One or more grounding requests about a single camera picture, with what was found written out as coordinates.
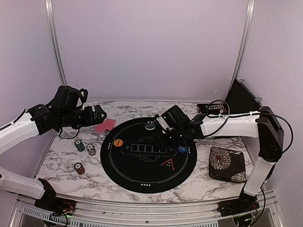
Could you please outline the blue small blind button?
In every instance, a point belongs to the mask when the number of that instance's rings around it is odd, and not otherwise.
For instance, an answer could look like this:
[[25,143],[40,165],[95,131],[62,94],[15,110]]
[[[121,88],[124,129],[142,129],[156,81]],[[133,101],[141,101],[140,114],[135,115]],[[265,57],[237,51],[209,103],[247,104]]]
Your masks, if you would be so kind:
[[188,149],[186,146],[178,146],[177,150],[178,150],[178,152],[180,152],[182,154],[188,152]]

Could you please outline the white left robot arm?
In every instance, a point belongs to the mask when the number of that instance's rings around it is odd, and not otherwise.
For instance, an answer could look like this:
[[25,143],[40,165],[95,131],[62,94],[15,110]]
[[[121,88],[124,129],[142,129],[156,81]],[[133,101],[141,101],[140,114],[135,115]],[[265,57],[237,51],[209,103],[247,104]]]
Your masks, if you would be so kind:
[[[100,105],[86,106],[88,91],[59,86],[47,104],[25,109],[21,115],[0,129],[0,152],[43,135],[51,130],[60,133],[64,127],[80,130],[101,124],[107,117]],[[0,169],[0,189],[40,200],[49,210],[56,210],[60,200],[52,186],[44,179],[28,178],[5,168]]]

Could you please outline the orange big blind button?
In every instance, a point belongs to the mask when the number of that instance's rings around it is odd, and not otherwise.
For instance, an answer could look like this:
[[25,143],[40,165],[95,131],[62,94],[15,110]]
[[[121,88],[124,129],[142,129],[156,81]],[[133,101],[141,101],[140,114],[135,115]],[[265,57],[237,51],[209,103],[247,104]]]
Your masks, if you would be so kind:
[[121,147],[123,145],[123,143],[124,142],[121,139],[116,139],[116,140],[114,140],[113,145],[115,147]]

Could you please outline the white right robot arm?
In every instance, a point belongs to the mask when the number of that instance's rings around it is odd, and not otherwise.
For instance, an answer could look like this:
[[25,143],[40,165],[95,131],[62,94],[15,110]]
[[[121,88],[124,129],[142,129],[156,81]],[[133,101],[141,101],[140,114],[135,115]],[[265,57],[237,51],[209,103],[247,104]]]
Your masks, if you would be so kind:
[[237,211],[244,212],[253,204],[252,196],[257,195],[273,166],[282,157],[284,130],[277,118],[267,106],[248,113],[197,114],[189,118],[175,105],[162,115],[156,115],[153,121],[159,129],[156,143],[160,148],[184,140],[211,137],[258,139],[258,159],[242,189],[244,194],[234,204]]

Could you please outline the red triangle all-in marker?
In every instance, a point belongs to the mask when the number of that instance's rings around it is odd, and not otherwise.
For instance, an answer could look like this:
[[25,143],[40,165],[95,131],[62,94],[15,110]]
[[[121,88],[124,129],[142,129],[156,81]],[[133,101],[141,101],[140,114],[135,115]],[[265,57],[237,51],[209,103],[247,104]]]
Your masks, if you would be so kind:
[[172,158],[164,161],[160,166],[163,168],[166,168],[168,170],[175,171],[175,167],[174,167]]

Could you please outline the black dealer button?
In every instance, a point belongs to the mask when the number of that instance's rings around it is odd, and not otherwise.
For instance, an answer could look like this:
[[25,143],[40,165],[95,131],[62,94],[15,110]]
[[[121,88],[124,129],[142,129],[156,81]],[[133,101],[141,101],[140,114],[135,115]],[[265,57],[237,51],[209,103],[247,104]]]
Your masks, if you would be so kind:
[[156,124],[155,122],[147,122],[144,127],[146,130],[152,131],[156,128]]

